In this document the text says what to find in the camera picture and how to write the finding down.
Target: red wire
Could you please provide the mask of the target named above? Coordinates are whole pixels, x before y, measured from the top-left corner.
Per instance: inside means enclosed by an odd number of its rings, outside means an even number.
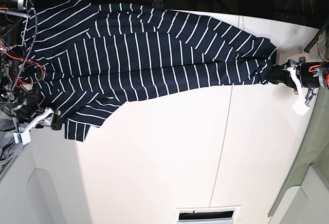
[[[314,72],[314,71],[317,71],[316,69],[314,69],[315,67],[321,67],[320,65],[314,65],[314,66],[310,66],[308,71],[309,72]]]
[[[3,46],[3,44],[2,44],[2,40],[1,40],[1,39],[0,39],[0,46],[1,46],[2,50],[3,50],[3,52],[4,52],[8,57],[10,57],[10,58],[12,58],[12,59],[15,59],[15,60],[19,60],[19,61],[23,61],[23,60],[24,60],[23,58],[14,57],[14,56],[10,55],[9,53],[7,53],[6,50],[5,50],[5,48],[4,48],[4,46]],[[33,61],[29,61],[29,60],[26,61],[26,62],[28,62],[28,63],[30,63],[30,64],[32,64],[32,65],[36,65],[37,67],[39,67],[39,68],[40,68],[40,71],[41,71],[41,76],[40,76],[40,78],[39,78],[37,81],[35,81],[35,82],[33,82],[33,83],[26,83],[26,82],[24,82],[24,81],[21,80],[21,79],[19,79],[19,82],[20,82],[21,84],[26,84],[26,85],[33,85],[33,84],[36,84],[36,83],[39,82],[39,81],[42,79],[42,77],[43,77],[43,74],[44,74],[43,68],[42,68],[42,66],[41,66],[40,64],[38,64],[37,62],[33,62]]]

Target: navy blue shirt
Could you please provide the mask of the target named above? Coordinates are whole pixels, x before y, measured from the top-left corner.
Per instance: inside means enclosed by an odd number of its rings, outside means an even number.
[[[83,141],[126,101],[213,85],[266,84],[276,47],[209,16],[134,4],[68,0],[37,14],[36,87],[57,108],[65,137]],[[34,16],[25,35],[28,49]],[[37,73],[30,77],[36,81]]]

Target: shirt sleeve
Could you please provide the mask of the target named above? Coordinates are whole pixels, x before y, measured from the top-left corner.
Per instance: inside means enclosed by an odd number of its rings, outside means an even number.
[[[123,102],[112,97],[94,98],[85,106],[75,109],[65,120],[65,138],[84,141],[90,126],[100,127]]]
[[[161,11],[133,5],[121,6],[133,10],[142,23],[157,31],[169,33],[195,50],[216,61],[266,59],[275,63],[276,46],[267,38],[257,38],[246,31],[205,15],[177,11]]]

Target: table surface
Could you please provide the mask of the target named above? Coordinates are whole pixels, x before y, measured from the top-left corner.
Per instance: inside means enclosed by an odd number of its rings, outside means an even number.
[[[269,38],[280,64],[317,32],[193,13]],[[315,48],[310,58],[319,61]],[[296,98],[284,84],[196,89],[125,103],[84,143],[65,140],[63,131],[34,130],[29,150],[35,167],[52,176],[68,224],[108,223],[109,215],[120,224],[174,224],[176,208],[223,206],[241,206],[237,223],[267,224],[312,114],[297,116]]]

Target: vent grille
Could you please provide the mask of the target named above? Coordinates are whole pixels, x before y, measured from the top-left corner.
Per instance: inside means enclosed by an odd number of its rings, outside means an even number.
[[[239,208],[177,209],[175,224],[233,224]]]

